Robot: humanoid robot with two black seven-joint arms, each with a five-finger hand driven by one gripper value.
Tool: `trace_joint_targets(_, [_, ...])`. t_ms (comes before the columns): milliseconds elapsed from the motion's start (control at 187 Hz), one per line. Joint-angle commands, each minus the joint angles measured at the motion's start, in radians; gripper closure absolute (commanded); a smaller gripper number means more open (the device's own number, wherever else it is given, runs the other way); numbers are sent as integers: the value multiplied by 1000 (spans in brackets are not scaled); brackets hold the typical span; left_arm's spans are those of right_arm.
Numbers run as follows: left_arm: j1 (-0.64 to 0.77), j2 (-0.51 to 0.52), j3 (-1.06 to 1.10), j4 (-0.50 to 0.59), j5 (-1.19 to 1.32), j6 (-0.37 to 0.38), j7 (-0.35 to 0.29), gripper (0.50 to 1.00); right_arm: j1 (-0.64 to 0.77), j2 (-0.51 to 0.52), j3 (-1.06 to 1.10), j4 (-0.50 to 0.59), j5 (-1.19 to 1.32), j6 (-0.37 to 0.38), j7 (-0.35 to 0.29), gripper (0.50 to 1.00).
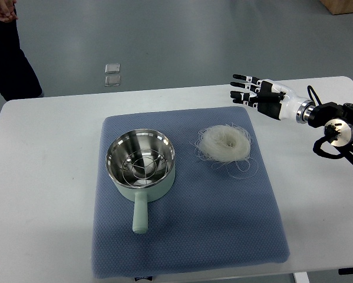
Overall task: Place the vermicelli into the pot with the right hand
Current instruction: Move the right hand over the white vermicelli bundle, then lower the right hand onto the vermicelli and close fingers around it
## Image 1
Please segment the bystander hand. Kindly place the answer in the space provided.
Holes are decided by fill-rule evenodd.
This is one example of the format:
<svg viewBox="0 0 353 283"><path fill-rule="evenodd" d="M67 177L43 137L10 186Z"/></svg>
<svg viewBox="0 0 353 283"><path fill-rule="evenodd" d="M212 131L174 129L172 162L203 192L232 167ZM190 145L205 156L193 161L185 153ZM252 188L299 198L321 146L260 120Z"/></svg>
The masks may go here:
<svg viewBox="0 0 353 283"><path fill-rule="evenodd" d="M0 0L0 21L9 23L16 21L18 16L15 12L16 0Z"/></svg>

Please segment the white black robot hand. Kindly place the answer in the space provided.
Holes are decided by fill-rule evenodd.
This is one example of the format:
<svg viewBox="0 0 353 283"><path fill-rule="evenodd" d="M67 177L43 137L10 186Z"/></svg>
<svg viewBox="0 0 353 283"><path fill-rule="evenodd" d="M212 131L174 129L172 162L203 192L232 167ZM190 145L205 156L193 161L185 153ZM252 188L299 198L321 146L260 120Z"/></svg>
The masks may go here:
<svg viewBox="0 0 353 283"><path fill-rule="evenodd" d="M241 74L234 74L233 79L230 85L236 89L230 92L230 98L234 103L255 108L275 120L292 119L304 124L307 109L315 107L312 100L273 80Z"/></svg>

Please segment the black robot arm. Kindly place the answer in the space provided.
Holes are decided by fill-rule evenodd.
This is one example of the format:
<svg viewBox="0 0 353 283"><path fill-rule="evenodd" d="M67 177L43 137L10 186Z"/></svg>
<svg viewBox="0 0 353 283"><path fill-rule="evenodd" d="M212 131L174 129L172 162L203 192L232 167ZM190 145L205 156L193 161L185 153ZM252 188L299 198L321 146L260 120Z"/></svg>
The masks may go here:
<svg viewBox="0 0 353 283"><path fill-rule="evenodd" d="M310 103L297 111L296 120L324 128L323 137L314 143L315 154L332 160L345 158L353 165L353 104Z"/></svg>

